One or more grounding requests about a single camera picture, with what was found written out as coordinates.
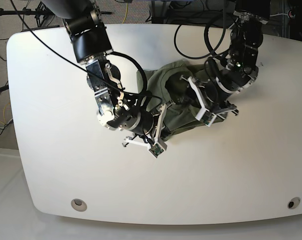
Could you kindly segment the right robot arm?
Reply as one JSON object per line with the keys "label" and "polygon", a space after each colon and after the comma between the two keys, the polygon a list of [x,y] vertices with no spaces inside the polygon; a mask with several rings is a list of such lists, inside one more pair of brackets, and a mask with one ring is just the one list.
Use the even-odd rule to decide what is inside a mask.
{"label": "right robot arm", "polygon": [[[98,120],[107,129],[133,133],[123,145],[138,144],[156,156],[167,149],[162,131],[167,105],[160,102],[152,110],[147,105],[154,95],[147,90],[147,79],[141,66],[130,56],[114,52],[106,32],[101,12],[91,0],[46,0],[44,4],[62,18],[73,46],[77,63],[87,71],[87,82],[94,91],[98,106]],[[107,55],[122,57],[135,65],[142,77],[142,89],[128,93],[120,80],[118,68],[107,60]]]}

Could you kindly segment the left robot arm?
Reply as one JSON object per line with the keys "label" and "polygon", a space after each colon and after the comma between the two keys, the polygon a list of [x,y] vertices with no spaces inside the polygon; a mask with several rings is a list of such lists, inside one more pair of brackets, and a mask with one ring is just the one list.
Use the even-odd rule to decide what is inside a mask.
{"label": "left robot arm", "polygon": [[262,26],[270,18],[270,1],[238,0],[234,3],[233,14],[237,20],[227,50],[217,53],[222,42],[219,41],[214,47],[209,40],[209,29],[218,20],[223,21],[220,39],[225,37],[226,19],[230,15],[227,1],[223,1],[222,9],[205,25],[203,37],[208,53],[201,58],[205,60],[207,78],[183,78],[182,87],[172,83],[168,88],[174,104],[198,108],[196,118],[199,121],[223,120],[228,113],[238,115],[237,106],[231,104],[228,98],[251,86],[258,76],[258,49],[263,42]]}

